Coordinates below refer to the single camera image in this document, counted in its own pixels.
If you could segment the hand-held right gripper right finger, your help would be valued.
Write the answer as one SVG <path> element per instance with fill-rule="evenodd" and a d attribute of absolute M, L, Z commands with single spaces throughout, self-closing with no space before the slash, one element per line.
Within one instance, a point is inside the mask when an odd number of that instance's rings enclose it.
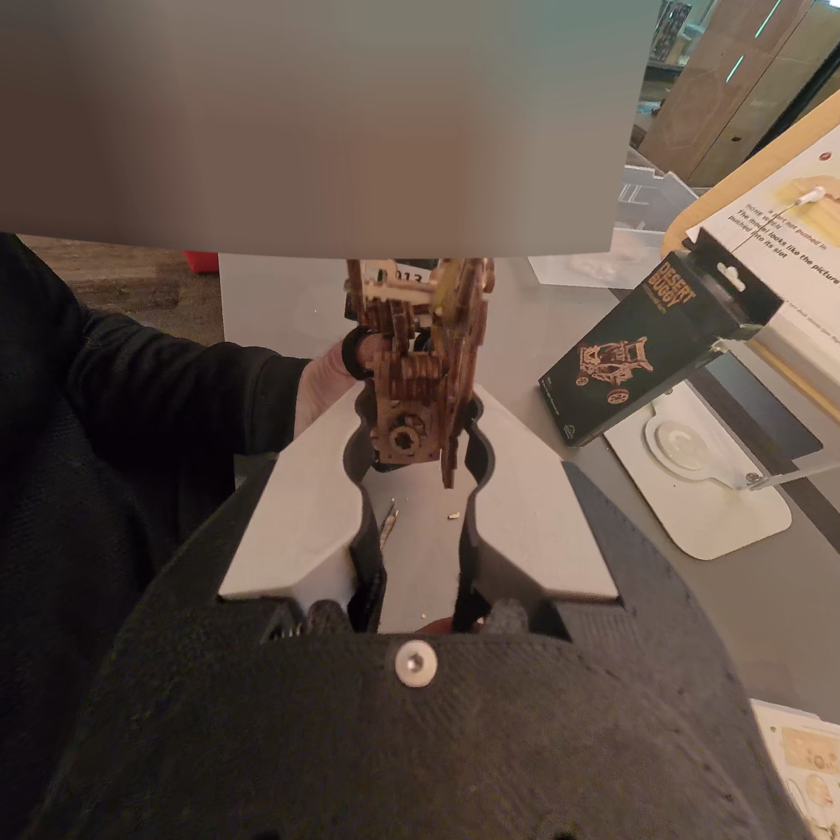
<path fill-rule="evenodd" d="M 615 602 L 618 590 L 562 458 L 480 385 L 465 428 L 476 482 L 463 574 L 486 602 Z"/>

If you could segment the large cardboard box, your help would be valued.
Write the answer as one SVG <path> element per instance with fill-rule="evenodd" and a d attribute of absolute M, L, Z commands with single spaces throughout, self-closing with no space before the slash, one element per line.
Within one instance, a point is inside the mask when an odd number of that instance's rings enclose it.
<path fill-rule="evenodd" d="M 664 1 L 631 146 L 711 187 L 838 87 L 838 2 Z"/>

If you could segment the person's left hand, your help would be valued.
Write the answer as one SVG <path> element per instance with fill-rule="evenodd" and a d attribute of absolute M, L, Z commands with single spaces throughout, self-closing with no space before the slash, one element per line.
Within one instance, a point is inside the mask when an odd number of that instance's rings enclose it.
<path fill-rule="evenodd" d="M 362 345 L 362 352 L 367 350 L 365 361 L 374 362 L 382 351 L 383 337 L 379 334 L 368 338 Z M 349 375 L 341 356 L 343 339 L 315 360 L 307 363 L 298 385 L 295 425 L 293 438 L 298 438 L 321 415 L 335 404 L 350 388 L 359 381 Z"/>

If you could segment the person's left forearm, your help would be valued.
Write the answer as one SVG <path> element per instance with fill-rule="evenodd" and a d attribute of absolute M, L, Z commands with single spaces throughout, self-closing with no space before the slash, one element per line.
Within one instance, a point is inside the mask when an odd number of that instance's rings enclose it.
<path fill-rule="evenodd" d="M 69 397 L 99 434 L 231 455 L 292 440 L 309 360 L 235 343 L 203 346 L 117 313 L 82 309 Z"/>

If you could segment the brown wooden model assembly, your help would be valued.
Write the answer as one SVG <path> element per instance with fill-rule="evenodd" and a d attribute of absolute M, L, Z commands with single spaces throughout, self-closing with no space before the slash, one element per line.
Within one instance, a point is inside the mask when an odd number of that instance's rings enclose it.
<path fill-rule="evenodd" d="M 346 268 L 348 307 L 359 327 L 382 340 L 371 369 L 374 462 L 379 469 L 438 462 L 451 490 L 495 261 L 440 259 L 421 279 L 393 259 L 347 259 Z"/>

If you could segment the person's black clothing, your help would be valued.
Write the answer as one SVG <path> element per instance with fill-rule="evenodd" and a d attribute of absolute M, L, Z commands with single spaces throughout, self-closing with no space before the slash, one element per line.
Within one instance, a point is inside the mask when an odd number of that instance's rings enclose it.
<path fill-rule="evenodd" d="M 217 479 L 233 457 L 89 428 L 67 383 L 84 308 L 2 234 L 2 838 L 24 831 L 91 672 L 224 498 Z"/>

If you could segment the open instruction booklet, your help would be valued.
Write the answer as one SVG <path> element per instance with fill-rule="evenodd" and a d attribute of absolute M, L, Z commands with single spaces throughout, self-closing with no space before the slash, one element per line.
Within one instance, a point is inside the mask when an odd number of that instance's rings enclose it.
<path fill-rule="evenodd" d="M 751 699 L 783 787 L 814 838 L 839 838 L 839 727 L 816 714 Z"/>

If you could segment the wooden book stand white base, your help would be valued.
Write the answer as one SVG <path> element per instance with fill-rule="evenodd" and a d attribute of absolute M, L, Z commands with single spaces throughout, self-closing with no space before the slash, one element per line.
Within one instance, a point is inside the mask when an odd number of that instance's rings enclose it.
<path fill-rule="evenodd" d="M 689 249 L 688 229 L 756 186 L 838 127 L 838 92 L 787 129 L 677 216 L 665 233 L 661 259 Z M 715 560 L 788 529 L 790 497 L 838 550 L 838 508 L 814 487 L 815 476 L 838 474 L 838 452 L 786 471 L 768 453 L 773 430 L 740 409 L 727 415 L 712 367 L 721 361 L 758 361 L 820 410 L 838 428 L 838 332 L 784 301 L 750 340 L 729 342 L 708 366 L 656 397 L 605 432 L 605 441 L 630 475 L 674 544 L 695 560 Z"/>

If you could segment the clear plastic container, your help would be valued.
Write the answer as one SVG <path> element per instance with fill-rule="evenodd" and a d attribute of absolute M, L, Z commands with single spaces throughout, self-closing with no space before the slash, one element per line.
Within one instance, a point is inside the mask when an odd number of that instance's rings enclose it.
<path fill-rule="evenodd" d="M 677 175 L 630 150 L 609 250 L 530 257 L 532 271 L 544 286 L 632 290 L 658 266 L 665 233 L 697 198 Z"/>

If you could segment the dark model kit box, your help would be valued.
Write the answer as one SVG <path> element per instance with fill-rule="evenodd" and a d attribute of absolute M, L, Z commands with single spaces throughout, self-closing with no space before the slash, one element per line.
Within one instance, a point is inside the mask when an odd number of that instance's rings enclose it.
<path fill-rule="evenodd" d="M 750 340 L 783 298 L 707 231 L 673 250 L 546 374 L 564 443 L 581 448 Z"/>

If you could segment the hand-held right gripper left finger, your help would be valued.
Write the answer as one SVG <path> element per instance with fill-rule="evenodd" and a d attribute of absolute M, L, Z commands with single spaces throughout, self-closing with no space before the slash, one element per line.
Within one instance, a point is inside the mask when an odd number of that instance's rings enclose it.
<path fill-rule="evenodd" d="M 357 585 L 350 544 L 361 528 L 363 500 L 343 456 L 361 429 L 359 396 L 345 393 L 278 455 L 218 590 L 221 598 L 348 606 Z"/>

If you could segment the white printed instruction page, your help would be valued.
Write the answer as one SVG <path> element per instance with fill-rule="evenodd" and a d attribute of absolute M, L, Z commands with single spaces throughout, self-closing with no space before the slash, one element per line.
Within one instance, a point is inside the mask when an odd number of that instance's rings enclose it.
<path fill-rule="evenodd" d="M 797 311 L 838 332 L 839 128 L 688 229 L 717 240 Z"/>

